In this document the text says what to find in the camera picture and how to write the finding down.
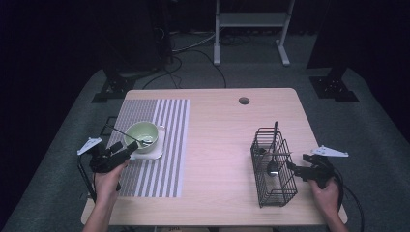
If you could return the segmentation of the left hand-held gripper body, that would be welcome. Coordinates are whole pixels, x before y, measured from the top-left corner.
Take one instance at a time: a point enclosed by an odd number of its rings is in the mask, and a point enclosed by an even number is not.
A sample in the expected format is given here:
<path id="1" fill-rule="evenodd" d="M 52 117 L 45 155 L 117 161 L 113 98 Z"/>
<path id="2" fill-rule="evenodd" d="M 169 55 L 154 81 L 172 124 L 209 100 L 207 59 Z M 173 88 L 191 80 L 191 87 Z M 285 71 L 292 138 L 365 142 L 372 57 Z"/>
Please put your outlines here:
<path id="1" fill-rule="evenodd" d="M 130 158 L 125 154 L 125 149 L 123 147 L 116 154 L 111 155 L 109 147 L 103 144 L 101 138 L 89 138 L 76 153 L 79 157 L 84 154 L 92 156 L 89 167 L 94 173 L 107 173 Z"/>

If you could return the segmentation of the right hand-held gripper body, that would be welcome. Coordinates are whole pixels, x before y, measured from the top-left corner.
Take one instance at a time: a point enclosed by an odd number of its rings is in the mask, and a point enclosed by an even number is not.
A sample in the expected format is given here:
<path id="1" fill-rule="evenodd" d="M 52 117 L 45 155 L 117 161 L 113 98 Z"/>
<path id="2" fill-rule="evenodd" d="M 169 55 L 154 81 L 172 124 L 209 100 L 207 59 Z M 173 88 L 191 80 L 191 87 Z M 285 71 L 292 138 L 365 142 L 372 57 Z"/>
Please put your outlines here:
<path id="1" fill-rule="evenodd" d="M 309 162 L 310 167 L 303 173 L 302 179 L 304 181 L 313 180 L 323 189 L 328 180 L 336 176 L 335 168 L 329 162 L 328 157 L 348 158 L 349 154 L 322 145 L 312 149 L 310 156 L 314 157 L 314 161 Z"/>

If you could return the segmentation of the black-handled spoon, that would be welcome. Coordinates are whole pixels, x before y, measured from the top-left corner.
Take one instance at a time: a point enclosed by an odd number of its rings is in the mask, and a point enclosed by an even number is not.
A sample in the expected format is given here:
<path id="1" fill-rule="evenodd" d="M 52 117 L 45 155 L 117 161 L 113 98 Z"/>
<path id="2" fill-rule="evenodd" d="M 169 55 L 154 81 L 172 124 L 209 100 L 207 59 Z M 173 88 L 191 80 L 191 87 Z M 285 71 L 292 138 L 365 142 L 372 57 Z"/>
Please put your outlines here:
<path id="1" fill-rule="evenodd" d="M 153 144 L 153 141 L 151 141 L 151 140 L 140 140 L 140 139 L 136 139 L 136 138 L 130 136 L 129 134 L 127 134 L 127 133 L 125 133 L 125 132 L 123 132 L 123 131 L 121 131 L 121 130 L 118 130 L 118 129 L 114 128 L 113 126 L 111 126 L 111 125 L 109 125 L 109 124 L 106 124 L 105 126 L 106 126 L 107 128 L 112 129 L 113 131 L 117 131 L 117 132 L 123 134 L 125 137 L 128 137 L 128 138 L 130 138 L 130 139 L 133 139 L 134 141 L 139 142 L 139 143 L 141 143 L 141 144 L 146 144 L 146 145 Z"/>
<path id="2" fill-rule="evenodd" d="M 276 151 L 277 135 L 278 135 L 278 122 L 275 122 L 273 141 L 272 141 L 271 146 L 270 146 L 270 152 L 271 152 L 272 155 L 271 155 L 271 160 L 267 165 L 267 174 L 270 177 L 275 177 L 278 174 L 278 168 L 277 168 L 277 164 L 275 162 L 275 151 Z"/>

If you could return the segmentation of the black wire basket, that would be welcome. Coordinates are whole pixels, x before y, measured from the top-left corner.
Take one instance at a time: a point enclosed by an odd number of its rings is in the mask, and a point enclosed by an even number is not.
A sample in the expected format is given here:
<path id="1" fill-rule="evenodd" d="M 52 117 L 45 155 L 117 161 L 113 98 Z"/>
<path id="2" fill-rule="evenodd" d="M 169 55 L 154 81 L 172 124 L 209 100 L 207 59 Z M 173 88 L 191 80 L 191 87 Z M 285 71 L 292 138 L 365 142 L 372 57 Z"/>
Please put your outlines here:
<path id="1" fill-rule="evenodd" d="M 259 207 L 285 206 L 297 193 L 294 173 L 286 166 L 292 162 L 287 141 L 278 129 L 276 140 L 275 162 L 278 174 L 270 177 L 267 165 L 271 160 L 270 146 L 273 141 L 274 128 L 259 128 L 252 140 L 250 154 L 255 178 Z"/>

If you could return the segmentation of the green bowl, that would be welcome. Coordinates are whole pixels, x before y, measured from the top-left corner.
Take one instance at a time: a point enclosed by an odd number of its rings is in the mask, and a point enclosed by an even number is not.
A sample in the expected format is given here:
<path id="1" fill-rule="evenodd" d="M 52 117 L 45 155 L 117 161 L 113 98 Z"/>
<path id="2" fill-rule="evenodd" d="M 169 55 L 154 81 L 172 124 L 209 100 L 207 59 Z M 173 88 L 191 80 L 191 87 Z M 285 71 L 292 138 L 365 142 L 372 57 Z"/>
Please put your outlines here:
<path id="1" fill-rule="evenodd" d="M 146 154 L 154 149 L 159 139 L 159 130 L 157 126 L 151 122 L 138 122 L 127 128 L 126 133 L 130 136 L 140 140 L 151 140 L 153 144 L 146 145 L 137 142 L 139 154 Z M 124 136 L 124 142 L 126 145 L 134 142 L 133 139 Z"/>

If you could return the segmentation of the person's left hand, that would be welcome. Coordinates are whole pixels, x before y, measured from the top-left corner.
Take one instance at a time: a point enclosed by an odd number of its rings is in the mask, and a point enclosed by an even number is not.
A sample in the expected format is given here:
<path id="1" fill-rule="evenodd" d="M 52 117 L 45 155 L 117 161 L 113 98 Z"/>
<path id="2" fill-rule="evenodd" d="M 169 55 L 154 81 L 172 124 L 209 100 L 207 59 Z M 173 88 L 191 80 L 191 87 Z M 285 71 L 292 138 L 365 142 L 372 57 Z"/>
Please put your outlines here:
<path id="1" fill-rule="evenodd" d="M 119 183 L 123 170 L 128 166 L 129 160 L 115 167 L 107 173 L 96 173 L 94 175 L 94 184 L 97 194 L 97 202 L 112 202 L 118 195 L 117 185 Z"/>

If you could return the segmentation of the person's right hand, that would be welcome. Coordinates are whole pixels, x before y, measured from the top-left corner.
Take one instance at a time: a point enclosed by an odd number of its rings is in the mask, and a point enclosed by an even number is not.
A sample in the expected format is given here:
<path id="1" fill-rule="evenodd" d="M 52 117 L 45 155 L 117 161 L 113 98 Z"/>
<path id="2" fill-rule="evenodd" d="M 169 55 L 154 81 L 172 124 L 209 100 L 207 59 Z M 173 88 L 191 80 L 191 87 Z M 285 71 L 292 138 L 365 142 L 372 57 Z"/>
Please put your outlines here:
<path id="1" fill-rule="evenodd" d="M 338 185 L 334 179 L 330 179 L 324 188 L 320 188 L 315 181 L 309 180 L 313 199 L 319 212 L 324 216 L 338 214 Z"/>

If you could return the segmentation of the white square plate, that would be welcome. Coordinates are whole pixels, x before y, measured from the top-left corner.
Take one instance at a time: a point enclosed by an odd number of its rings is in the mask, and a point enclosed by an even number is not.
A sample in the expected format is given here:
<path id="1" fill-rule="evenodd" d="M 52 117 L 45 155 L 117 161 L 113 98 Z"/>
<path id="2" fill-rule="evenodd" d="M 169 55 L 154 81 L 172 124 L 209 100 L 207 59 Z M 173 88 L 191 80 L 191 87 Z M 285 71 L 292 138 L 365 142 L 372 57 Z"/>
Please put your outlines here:
<path id="1" fill-rule="evenodd" d="M 131 160 L 157 160 L 162 156 L 166 129 L 164 126 L 158 126 L 158 130 L 159 139 L 154 149 L 146 154 L 139 154 L 136 151 L 134 151 L 131 154 Z"/>

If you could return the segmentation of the grey striped placemat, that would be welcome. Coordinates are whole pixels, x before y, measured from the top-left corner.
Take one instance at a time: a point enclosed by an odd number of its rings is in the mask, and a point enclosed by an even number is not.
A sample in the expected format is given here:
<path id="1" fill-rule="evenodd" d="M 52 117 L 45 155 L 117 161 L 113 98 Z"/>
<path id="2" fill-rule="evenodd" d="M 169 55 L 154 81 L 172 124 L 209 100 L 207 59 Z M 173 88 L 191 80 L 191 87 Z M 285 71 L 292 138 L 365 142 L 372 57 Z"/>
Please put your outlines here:
<path id="1" fill-rule="evenodd" d="M 125 132 L 138 122 L 164 126 L 166 135 L 163 154 L 154 160 L 131 160 L 121 176 L 122 196 L 179 197 L 182 194 L 188 125 L 189 100 L 126 100 L 114 123 L 114 128 Z M 124 135 L 111 129 L 107 144 L 121 141 Z"/>

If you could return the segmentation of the black stand base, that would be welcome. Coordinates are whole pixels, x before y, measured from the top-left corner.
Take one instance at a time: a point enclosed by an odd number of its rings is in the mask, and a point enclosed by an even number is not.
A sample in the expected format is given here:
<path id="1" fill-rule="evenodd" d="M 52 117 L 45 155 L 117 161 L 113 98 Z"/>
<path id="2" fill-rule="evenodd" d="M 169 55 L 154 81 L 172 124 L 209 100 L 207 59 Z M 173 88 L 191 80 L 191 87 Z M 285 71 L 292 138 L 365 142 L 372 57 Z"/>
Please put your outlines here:
<path id="1" fill-rule="evenodd" d="M 333 99 L 335 102 L 358 102 L 355 93 L 347 88 L 342 77 L 346 66 L 332 67 L 325 76 L 311 76 L 309 81 L 319 99 Z"/>
<path id="2" fill-rule="evenodd" d="M 111 99 L 123 99 L 134 87 L 135 79 L 120 75 L 115 68 L 102 69 L 106 81 L 99 93 L 94 95 L 92 102 L 107 102 Z"/>

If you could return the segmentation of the white metal stand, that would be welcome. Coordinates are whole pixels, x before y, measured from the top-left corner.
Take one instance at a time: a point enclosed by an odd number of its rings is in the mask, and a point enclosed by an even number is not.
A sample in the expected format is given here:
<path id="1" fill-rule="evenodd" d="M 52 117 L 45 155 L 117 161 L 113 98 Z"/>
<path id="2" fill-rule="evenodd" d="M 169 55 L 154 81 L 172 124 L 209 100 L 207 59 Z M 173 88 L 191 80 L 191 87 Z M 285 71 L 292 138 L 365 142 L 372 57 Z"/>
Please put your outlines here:
<path id="1" fill-rule="evenodd" d="M 288 27 L 292 18 L 296 0 L 288 0 L 288 7 L 285 12 L 279 13 L 226 13 L 220 10 L 220 0 L 216 0 L 215 11 L 215 40 L 214 40 L 214 60 L 215 66 L 221 63 L 220 60 L 220 31 L 222 28 L 256 28 L 273 27 L 280 28 L 281 34 L 275 40 L 281 62 L 285 67 L 290 65 L 290 60 L 286 53 L 284 43 L 288 32 Z"/>

